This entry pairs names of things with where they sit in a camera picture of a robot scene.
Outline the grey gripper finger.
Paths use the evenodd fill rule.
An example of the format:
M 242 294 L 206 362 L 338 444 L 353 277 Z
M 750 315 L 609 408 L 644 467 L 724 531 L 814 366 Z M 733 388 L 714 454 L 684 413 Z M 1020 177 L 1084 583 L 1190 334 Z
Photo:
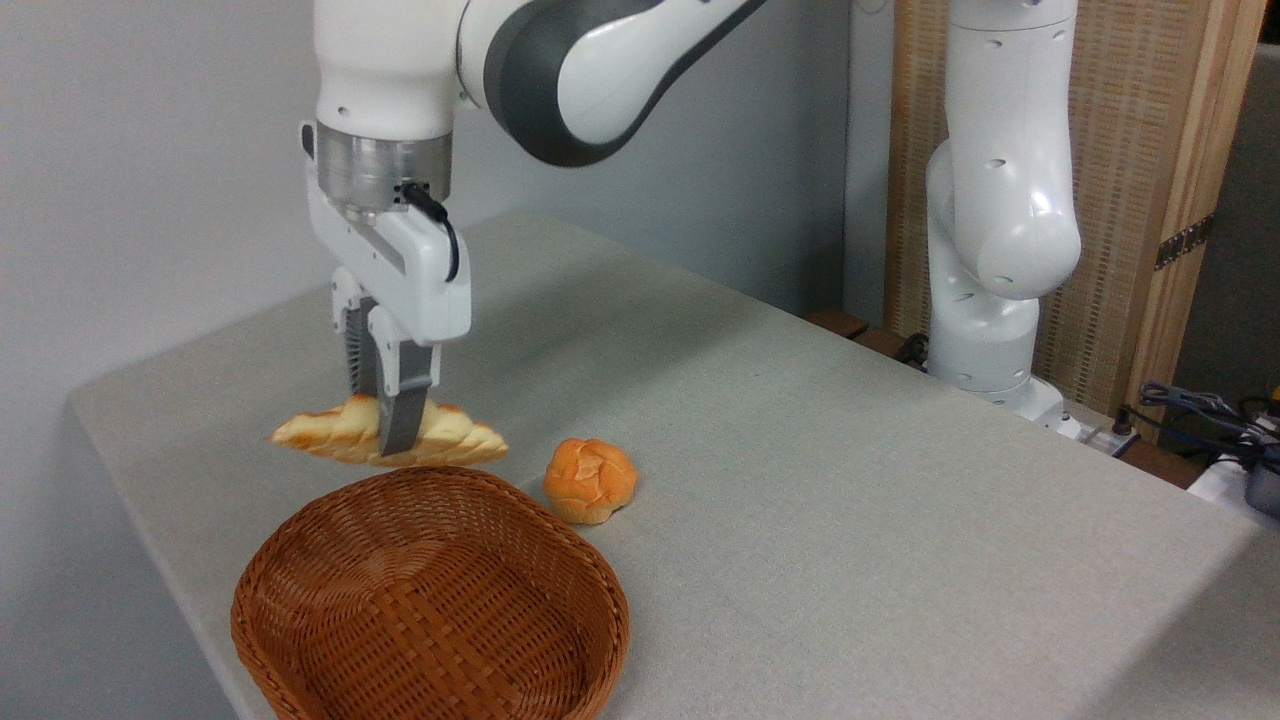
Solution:
M 378 346 L 369 329 L 369 315 L 376 300 L 344 266 L 335 269 L 330 287 L 333 328 L 343 338 L 349 391 L 376 397 L 380 389 Z
M 438 383 L 438 347 L 413 342 L 381 305 L 370 311 L 367 328 L 378 352 L 380 455 L 389 457 L 419 438 L 429 392 Z

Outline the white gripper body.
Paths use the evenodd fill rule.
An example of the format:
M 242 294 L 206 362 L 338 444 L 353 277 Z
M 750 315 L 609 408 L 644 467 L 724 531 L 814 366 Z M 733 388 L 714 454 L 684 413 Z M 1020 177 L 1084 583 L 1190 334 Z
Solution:
M 452 137 L 366 138 L 300 128 L 314 233 L 419 345 L 471 328 L 467 249 L 443 208 Z

